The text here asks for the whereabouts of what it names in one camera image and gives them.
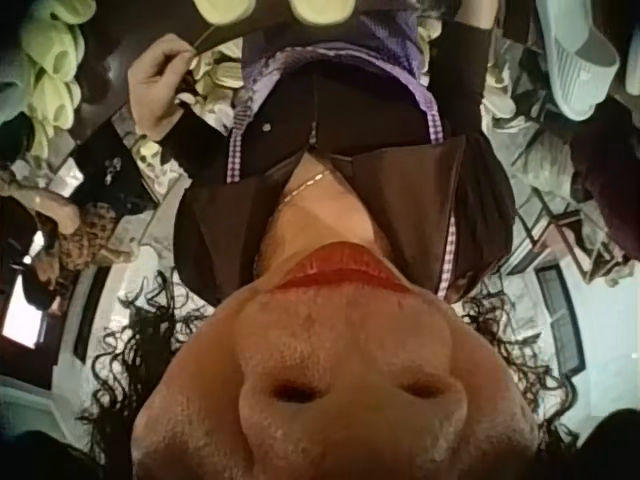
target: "hand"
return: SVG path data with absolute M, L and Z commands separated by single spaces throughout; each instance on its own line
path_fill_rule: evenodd
M 15 180 L 8 172 L 0 172 L 0 197 L 10 197 L 15 188 Z
M 141 133 L 158 142 L 182 115 L 175 96 L 195 50 L 176 35 L 155 42 L 129 69 L 131 113 Z

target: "window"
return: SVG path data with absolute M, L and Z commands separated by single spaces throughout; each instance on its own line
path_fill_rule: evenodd
M 575 377 L 585 368 L 580 327 L 560 265 L 536 269 L 544 303 L 551 316 L 560 375 Z
M 44 245 L 44 238 L 42 233 L 38 232 L 33 238 L 29 256 L 24 258 L 24 263 L 31 263 L 31 256 L 40 250 L 42 245 Z M 2 334 L 25 347 L 35 348 L 41 335 L 41 329 L 42 312 L 27 303 L 22 289 L 22 276 L 19 275 L 9 300 Z

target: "neck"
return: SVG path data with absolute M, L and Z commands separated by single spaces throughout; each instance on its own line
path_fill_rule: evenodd
M 285 196 L 323 170 L 326 167 L 313 159 L 303 161 Z M 262 245 L 257 273 L 279 270 L 334 242 L 363 245 L 381 257 L 388 256 L 386 239 L 364 205 L 337 173 L 330 172 L 276 213 Z

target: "fingers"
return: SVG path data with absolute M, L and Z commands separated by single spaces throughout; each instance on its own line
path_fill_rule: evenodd
M 180 85 L 183 77 L 189 71 L 194 56 L 193 52 L 185 52 L 171 60 L 160 79 L 160 83 L 164 88 L 171 92 L 175 92 L 178 89 L 178 85 Z
M 163 74 L 164 67 L 176 57 L 184 54 L 195 55 L 191 45 L 176 35 L 165 35 L 151 45 L 129 70 L 130 81 L 145 82 Z

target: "gold necklace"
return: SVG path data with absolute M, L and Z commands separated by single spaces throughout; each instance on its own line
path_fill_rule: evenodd
M 330 173 L 331 173 L 330 169 L 323 170 L 322 172 L 318 173 L 317 175 L 314 175 L 309 180 L 307 180 L 302 185 L 300 185 L 298 188 L 293 190 L 286 197 L 284 197 L 282 202 L 280 202 L 280 205 L 278 205 L 278 208 L 274 212 L 273 216 L 269 220 L 269 223 L 267 225 L 266 231 L 267 232 L 269 231 L 269 229 L 271 228 L 271 224 L 273 223 L 273 219 L 283 209 L 283 207 L 285 205 L 287 205 L 289 202 L 291 202 L 291 200 L 293 200 L 298 195 L 300 195 L 302 192 L 304 192 L 307 188 L 309 188 L 309 187 L 315 185 L 316 183 L 318 183 L 320 180 L 325 178 Z M 260 250 L 258 251 L 258 254 L 256 255 L 256 258 L 254 258 L 254 260 L 253 260 L 253 278 L 255 280 L 257 280 L 258 277 L 259 277 L 259 266 L 260 266 L 261 257 L 262 257 L 262 246 L 260 247 Z
M 293 190 L 289 195 L 284 197 L 284 200 L 282 200 L 282 202 L 280 202 L 280 205 L 278 206 L 278 209 L 276 210 L 276 212 L 279 212 L 280 210 L 282 210 L 282 208 L 285 205 L 287 205 L 291 200 L 296 198 L 298 195 L 304 192 L 307 188 L 318 183 L 320 180 L 325 178 L 329 173 L 331 173 L 331 170 L 329 169 L 323 170 L 322 172 L 318 173 L 317 175 L 314 175 L 309 180 L 307 180 L 302 185 L 300 185 L 298 188 Z

